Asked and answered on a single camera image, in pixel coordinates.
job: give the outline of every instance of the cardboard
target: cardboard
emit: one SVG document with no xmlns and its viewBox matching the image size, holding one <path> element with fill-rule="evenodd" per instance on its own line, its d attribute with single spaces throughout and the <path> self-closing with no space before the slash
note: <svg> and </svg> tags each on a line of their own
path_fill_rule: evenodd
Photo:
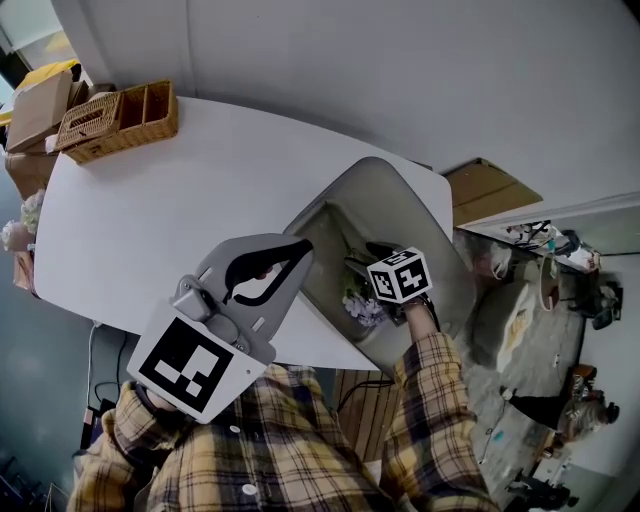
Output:
<svg viewBox="0 0 640 512">
<path fill-rule="evenodd" d="M 7 152 L 19 153 L 57 133 L 67 111 L 71 72 L 47 78 L 21 94 L 13 107 Z"/>
<path fill-rule="evenodd" d="M 57 155 L 6 154 L 4 165 L 24 200 L 41 188 L 46 189 Z"/>
<path fill-rule="evenodd" d="M 36 142 L 33 146 L 29 146 L 27 149 L 23 151 L 28 155 L 46 155 L 47 154 L 47 143 L 45 140 L 41 140 Z M 12 155 L 20 155 L 21 153 L 12 153 Z"/>
<path fill-rule="evenodd" d="M 89 86 L 84 80 L 79 82 L 73 82 L 69 87 L 69 100 L 67 101 L 67 110 L 78 105 L 82 105 L 87 101 L 87 95 L 89 94 Z"/>
<path fill-rule="evenodd" d="M 542 196 L 488 160 L 478 158 L 448 173 L 453 225 L 460 226 L 542 201 Z"/>
<path fill-rule="evenodd" d="M 38 297 L 33 279 L 34 262 L 31 253 L 16 252 L 13 256 L 13 262 L 13 284 Z"/>
<path fill-rule="evenodd" d="M 89 91 L 87 92 L 87 99 L 85 101 L 89 101 L 96 94 L 102 92 L 113 92 L 116 90 L 116 86 L 114 84 L 95 84 L 89 87 Z"/>
</svg>

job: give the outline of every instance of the person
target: person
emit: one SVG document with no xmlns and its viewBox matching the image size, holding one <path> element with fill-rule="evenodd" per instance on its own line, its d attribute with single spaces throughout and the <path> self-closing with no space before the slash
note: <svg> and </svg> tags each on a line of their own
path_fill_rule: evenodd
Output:
<svg viewBox="0 0 640 512">
<path fill-rule="evenodd" d="M 603 425 L 615 423 L 620 415 L 620 407 L 614 402 L 605 405 L 602 392 L 587 400 L 562 396 L 516 396 L 504 387 L 500 394 L 522 414 L 555 430 L 567 442 L 584 439 Z"/>
<path fill-rule="evenodd" d="M 507 487 L 507 490 L 522 498 L 524 503 L 518 510 L 530 510 L 532 508 L 542 510 L 560 510 L 565 505 L 573 508 L 579 498 L 571 496 L 571 491 L 564 485 L 552 486 L 548 482 L 542 482 L 537 478 L 525 476 L 522 470 L 516 476 L 515 482 L 522 482 L 524 486 Z"/>
<path fill-rule="evenodd" d="M 270 365 L 210 424 L 127 382 L 104 433 L 77 456 L 68 510 L 490 511 L 474 459 L 460 359 L 428 308 L 405 305 L 413 343 L 379 485 L 340 431 L 313 369 Z"/>
</svg>

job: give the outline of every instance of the fabric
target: fabric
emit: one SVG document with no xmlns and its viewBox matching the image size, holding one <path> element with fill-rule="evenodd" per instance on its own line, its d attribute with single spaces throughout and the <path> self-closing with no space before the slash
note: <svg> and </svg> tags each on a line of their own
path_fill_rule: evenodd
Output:
<svg viewBox="0 0 640 512">
<path fill-rule="evenodd" d="M 492 511 L 471 450 L 460 361 L 430 335 L 396 365 L 403 397 L 387 433 L 380 487 L 327 408 L 307 367 L 267 371 L 209 425 L 154 411 L 126 383 L 104 434 L 77 458 L 69 510 L 131 508 L 150 482 L 148 510 Z"/>
<path fill-rule="evenodd" d="M 566 398 L 559 396 L 514 395 L 509 403 L 532 420 L 549 427 L 551 430 L 556 430 L 567 401 Z"/>
</svg>

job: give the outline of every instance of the white table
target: white table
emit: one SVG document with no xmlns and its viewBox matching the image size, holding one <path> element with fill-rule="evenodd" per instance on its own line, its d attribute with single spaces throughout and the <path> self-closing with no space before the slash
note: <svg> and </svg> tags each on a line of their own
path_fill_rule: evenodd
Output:
<svg viewBox="0 0 640 512">
<path fill-rule="evenodd" d="M 36 245 L 44 300 L 139 334 L 158 299 L 218 243 L 282 232 L 366 156 L 390 162 L 451 237 L 451 191 L 438 174 L 292 119 L 191 98 L 179 104 L 171 140 L 82 167 L 58 158 Z M 280 362 L 375 369 L 300 298 L 272 343 Z"/>
</svg>

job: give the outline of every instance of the white wall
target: white wall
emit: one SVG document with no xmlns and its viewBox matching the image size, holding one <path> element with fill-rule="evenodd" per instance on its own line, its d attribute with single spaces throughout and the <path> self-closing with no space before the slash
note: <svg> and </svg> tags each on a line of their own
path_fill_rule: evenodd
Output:
<svg viewBox="0 0 640 512">
<path fill-rule="evenodd" d="M 573 229 L 601 254 L 640 252 L 640 206 L 553 219 L 560 231 Z"/>
<path fill-rule="evenodd" d="M 563 474 L 562 483 L 571 489 L 571 495 L 577 496 L 580 501 L 575 507 L 565 507 L 562 511 L 593 512 L 594 510 L 606 510 L 606 512 L 615 512 L 610 508 L 596 507 L 614 480 L 611 476 L 569 464 Z"/>
<path fill-rule="evenodd" d="M 622 318 L 601 331 L 587 322 L 580 362 L 598 368 L 596 385 L 620 406 L 620 417 L 572 445 L 571 459 L 577 466 L 618 476 L 640 442 L 640 255 L 606 257 L 603 270 L 615 273 L 624 287 Z"/>
<path fill-rule="evenodd" d="M 4 103 L 13 94 L 13 87 L 9 85 L 9 83 L 4 79 L 3 76 L 0 76 L 0 103 Z"/>
<path fill-rule="evenodd" d="M 481 156 L 542 194 L 523 212 L 640 191 L 640 24 L 620 0 L 53 3 L 94 81 L 168 76 L 437 172 Z"/>
<path fill-rule="evenodd" d="M 623 471 L 611 483 L 609 489 L 592 510 L 623 512 L 637 510 L 630 508 L 631 501 L 640 494 L 640 444 L 629 452 L 629 458 Z"/>
<path fill-rule="evenodd" d="M 51 0 L 3 0 L 0 26 L 15 49 L 62 30 Z"/>
</svg>

